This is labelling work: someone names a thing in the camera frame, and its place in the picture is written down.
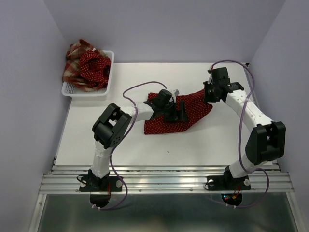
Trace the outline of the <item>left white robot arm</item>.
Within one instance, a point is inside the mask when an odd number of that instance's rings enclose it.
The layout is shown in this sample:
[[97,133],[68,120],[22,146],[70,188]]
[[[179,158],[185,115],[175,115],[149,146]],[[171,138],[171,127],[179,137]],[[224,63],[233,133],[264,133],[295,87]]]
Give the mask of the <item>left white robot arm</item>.
[[184,100],[176,101],[178,94],[178,90],[162,89],[157,96],[132,107],[109,104],[92,127],[95,155],[87,175],[81,178],[80,191],[108,191],[117,182],[110,177],[110,158],[134,123],[161,116],[164,122],[188,122]]

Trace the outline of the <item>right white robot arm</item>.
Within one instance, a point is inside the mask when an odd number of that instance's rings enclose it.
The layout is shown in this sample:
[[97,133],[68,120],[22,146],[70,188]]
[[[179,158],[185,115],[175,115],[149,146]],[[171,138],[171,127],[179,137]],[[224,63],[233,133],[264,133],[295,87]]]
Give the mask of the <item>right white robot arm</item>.
[[245,152],[227,166],[222,175],[207,176],[209,191],[250,190],[248,175],[261,166],[284,155],[286,126],[267,117],[250,99],[244,87],[231,82],[227,68],[211,68],[210,78],[204,82],[204,102],[223,101],[240,117],[239,125],[250,132]]

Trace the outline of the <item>red polka dot skirt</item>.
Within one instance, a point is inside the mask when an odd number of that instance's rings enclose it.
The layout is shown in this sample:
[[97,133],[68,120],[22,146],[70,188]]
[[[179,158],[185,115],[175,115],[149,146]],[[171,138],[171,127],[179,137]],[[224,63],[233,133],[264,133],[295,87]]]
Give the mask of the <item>red polka dot skirt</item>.
[[79,60],[80,76],[89,88],[105,88],[109,81],[111,60],[98,50],[86,51]]
[[204,90],[176,97],[176,108],[171,111],[174,118],[162,115],[145,121],[144,134],[168,134],[185,132],[208,115],[213,106],[204,102]]

